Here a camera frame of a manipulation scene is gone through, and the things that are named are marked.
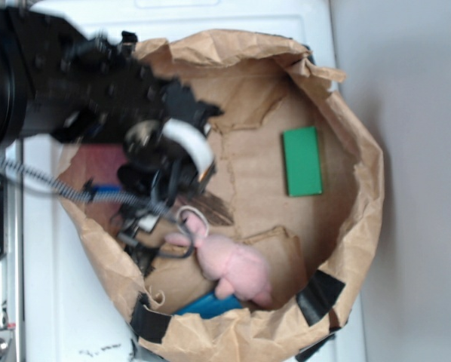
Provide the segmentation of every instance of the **blue rectangular object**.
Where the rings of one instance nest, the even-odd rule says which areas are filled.
[[[185,313],[197,313],[200,314],[203,319],[211,319],[222,313],[238,308],[242,308],[242,305],[235,296],[228,296],[227,298],[220,300],[216,298],[213,292],[211,292],[189,305],[186,305],[174,314],[184,315]]]

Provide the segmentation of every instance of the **black tape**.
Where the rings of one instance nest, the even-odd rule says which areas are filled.
[[[317,270],[306,285],[306,288],[296,294],[296,302],[302,315],[312,326],[328,314],[335,305],[345,283]]]
[[[309,358],[313,357],[313,354],[318,352],[321,347],[323,347],[327,342],[332,341],[336,338],[336,335],[331,334],[330,336],[326,337],[325,339],[319,341],[315,345],[312,345],[311,347],[305,349],[304,351],[301,351],[298,353],[294,358],[298,362],[306,362]]]
[[[141,295],[135,304],[130,326],[135,334],[152,343],[162,343],[167,332],[170,315],[149,310],[149,298]]]

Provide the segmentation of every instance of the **white surface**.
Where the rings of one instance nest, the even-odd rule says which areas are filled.
[[[333,0],[342,92],[385,149],[372,362],[451,361],[451,0]]]
[[[106,29],[115,37],[123,29],[142,39],[175,40],[210,28],[285,35],[309,44],[318,64],[334,66],[328,1],[269,1],[260,8],[250,0],[199,2],[178,7],[169,1],[169,6],[157,8],[157,2],[140,0],[119,6],[105,0],[56,0],[38,6],[67,13],[88,32]],[[59,148],[48,137],[28,140],[26,163],[53,172]],[[69,217],[56,201],[31,192],[25,195],[24,213],[27,360],[127,360],[130,331],[90,267]],[[336,341],[310,361],[364,361],[360,305]]]

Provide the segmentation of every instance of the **white tape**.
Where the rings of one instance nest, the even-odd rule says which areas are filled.
[[[205,136],[189,123],[174,118],[165,123],[162,134],[179,143],[187,151],[197,168],[200,180],[213,163],[213,152]]]

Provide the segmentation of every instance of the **pink plush toy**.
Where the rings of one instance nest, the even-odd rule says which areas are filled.
[[[183,207],[179,217],[194,236],[197,259],[204,276],[219,281],[215,294],[224,299],[231,294],[240,300],[252,300],[263,308],[272,303],[269,264],[253,247],[235,243],[224,235],[209,235],[205,217],[193,207]],[[190,240],[183,234],[165,236],[169,244],[187,247]]]

